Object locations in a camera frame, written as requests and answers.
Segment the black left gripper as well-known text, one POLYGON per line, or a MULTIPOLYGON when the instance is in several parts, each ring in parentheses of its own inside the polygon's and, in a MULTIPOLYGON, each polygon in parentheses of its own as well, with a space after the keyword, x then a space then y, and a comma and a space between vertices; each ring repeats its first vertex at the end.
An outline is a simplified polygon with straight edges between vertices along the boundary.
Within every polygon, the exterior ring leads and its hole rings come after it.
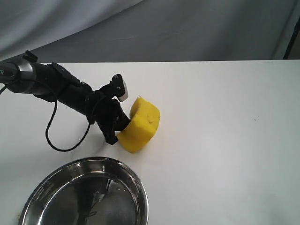
POLYGON ((120 90, 95 90, 85 97, 84 109, 88 121, 87 131, 97 123, 105 137, 105 142, 114 145, 118 142, 115 131, 123 131, 130 119, 121 108, 120 90))

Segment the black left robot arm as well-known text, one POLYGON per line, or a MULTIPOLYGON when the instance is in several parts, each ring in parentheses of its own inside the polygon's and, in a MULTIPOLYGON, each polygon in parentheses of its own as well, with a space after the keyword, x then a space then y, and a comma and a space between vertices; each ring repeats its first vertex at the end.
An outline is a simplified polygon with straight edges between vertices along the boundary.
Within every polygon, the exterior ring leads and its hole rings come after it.
POLYGON ((97 123, 110 145, 118 141, 116 132, 123 131, 130 122, 120 106, 128 98, 120 74, 93 90, 63 66, 54 62, 41 64, 36 55, 26 51, 21 58, 1 61, 0 82, 13 93, 32 94, 55 105, 61 102, 81 113, 89 125, 97 123))

